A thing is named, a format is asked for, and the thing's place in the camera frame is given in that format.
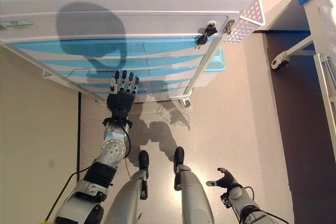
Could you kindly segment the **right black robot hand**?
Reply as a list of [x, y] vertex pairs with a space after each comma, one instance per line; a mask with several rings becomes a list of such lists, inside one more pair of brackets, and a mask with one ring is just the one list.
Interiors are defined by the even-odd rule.
[[228, 189], [231, 184], [234, 183], [234, 177], [233, 175], [225, 168], [219, 167], [217, 168], [217, 171], [224, 174], [224, 176], [218, 180], [210, 180], [206, 182], [206, 186], [209, 187], [220, 187], [220, 188], [226, 188]]

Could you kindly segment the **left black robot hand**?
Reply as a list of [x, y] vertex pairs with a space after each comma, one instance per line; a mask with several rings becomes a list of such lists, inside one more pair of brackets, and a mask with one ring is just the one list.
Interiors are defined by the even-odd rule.
[[107, 106], [114, 118], [127, 119], [138, 92], [139, 78], [133, 72], [117, 71], [110, 78]]

